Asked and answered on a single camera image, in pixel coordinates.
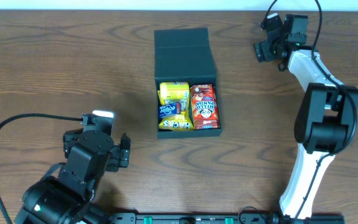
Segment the blue Eclipse mint pack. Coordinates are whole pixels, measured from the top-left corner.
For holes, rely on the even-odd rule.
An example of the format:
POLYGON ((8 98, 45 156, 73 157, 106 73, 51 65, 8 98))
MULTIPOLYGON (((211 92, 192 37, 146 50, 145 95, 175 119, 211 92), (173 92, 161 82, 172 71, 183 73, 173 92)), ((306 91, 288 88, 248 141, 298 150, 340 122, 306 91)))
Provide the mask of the blue Eclipse mint pack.
POLYGON ((179 102, 170 103, 159 107, 159 118, 167 118, 181 113, 181 105, 179 102))

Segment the yellow Hacks candy bag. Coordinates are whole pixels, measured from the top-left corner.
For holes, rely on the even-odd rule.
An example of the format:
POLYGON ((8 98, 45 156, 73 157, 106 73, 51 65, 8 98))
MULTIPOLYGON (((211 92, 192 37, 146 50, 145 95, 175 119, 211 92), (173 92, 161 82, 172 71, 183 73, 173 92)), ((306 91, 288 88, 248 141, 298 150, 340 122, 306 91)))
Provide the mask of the yellow Hacks candy bag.
POLYGON ((158 128, 171 131, 194 130, 193 122, 191 121, 190 115, 188 113, 190 99, 187 98, 182 100, 163 100, 160 97, 160 90, 157 93, 160 100, 160 106, 176 102, 179 102, 181 105, 181 113, 167 118, 160 118, 161 121, 158 125, 158 128))

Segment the yellow candy tube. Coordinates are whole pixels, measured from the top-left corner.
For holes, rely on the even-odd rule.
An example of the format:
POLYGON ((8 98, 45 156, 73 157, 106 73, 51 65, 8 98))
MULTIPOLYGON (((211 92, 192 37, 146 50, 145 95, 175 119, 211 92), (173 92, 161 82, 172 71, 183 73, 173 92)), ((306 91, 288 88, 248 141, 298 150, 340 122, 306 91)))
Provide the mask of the yellow candy tube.
POLYGON ((160 97, 163 100, 182 100, 190 96, 190 87, 187 82, 162 82, 160 97))

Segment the black box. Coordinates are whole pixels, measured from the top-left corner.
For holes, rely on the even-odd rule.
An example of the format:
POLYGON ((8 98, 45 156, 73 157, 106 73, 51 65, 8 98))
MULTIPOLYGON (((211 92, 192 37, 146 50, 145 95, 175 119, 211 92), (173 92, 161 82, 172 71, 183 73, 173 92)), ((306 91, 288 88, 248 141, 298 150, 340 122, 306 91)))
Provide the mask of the black box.
POLYGON ((162 82, 211 84, 219 99, 217 70, 208 29, 155 30, 155 88, 162 82))

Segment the red Hello Panda box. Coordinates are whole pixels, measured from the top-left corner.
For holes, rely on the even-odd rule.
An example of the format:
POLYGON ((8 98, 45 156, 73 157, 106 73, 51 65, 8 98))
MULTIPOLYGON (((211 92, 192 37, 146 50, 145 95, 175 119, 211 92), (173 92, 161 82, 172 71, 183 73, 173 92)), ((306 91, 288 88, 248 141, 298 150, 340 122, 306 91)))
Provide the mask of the red Hello Panda box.
POLYGON ((194 129, 220 128, 219 111, 213 85, 193 85, 190 92, 194 129))

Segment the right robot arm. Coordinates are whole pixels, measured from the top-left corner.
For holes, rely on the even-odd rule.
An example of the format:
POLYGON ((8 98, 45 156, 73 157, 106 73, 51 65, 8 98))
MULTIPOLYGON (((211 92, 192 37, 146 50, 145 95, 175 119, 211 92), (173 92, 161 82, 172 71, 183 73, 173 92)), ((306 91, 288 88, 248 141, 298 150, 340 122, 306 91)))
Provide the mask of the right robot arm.
POLYGON ((292 73, 305 92, 294 124, 295 166, 271 223, 341 221, 314 216, 312 206, 326 169, 354 137, 358 89, 329 72, 315 46, 306 43, 307 25, 304 15, 265 16, 260 26, 267 39, 254 45, 259 62, 279 60, 278 69, 292 73))

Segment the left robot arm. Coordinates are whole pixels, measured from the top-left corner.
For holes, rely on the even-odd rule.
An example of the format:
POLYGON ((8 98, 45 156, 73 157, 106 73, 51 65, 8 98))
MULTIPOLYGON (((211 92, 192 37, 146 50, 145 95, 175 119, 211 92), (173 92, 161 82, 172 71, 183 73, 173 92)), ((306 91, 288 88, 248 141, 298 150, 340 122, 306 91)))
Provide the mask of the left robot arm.
POLYGON ((112 223, 112 215, 92 203, 105 172, 129 165, 131 139, 119 144, 111 127, 87 125, 63 135, 66 162, 54 164, 27 189, 15 223, 112 223))

